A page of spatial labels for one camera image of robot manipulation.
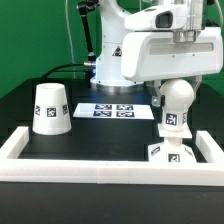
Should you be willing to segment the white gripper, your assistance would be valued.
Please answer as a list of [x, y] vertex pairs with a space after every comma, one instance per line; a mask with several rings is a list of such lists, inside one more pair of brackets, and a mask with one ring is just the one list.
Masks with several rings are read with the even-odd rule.
[[218, 73], [222, 66], [223, 40], [218, 27], [205, 28], [195, 42], [175, 43], [172, 32], [133, 32], [123, 41], [121, 73], [127, 80], [147, 81], [154, 107], [164, 104], [160, 80], [193, 76], [190, 84], [197, 94], [201, 75]]

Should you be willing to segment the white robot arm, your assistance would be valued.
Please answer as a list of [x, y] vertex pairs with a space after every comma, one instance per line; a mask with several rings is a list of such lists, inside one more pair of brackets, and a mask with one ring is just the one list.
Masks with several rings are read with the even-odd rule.
[[207, 0], [149, 0], [131, 14], [117, 0], [99, 0], [102, 50], [96, 59], [95, 89], [129, 92], [142, 85], [160, 106], [166, 79], [188, 77], [197, 89], [204, 75], [223, 67], [221, 28], [206, 25]]

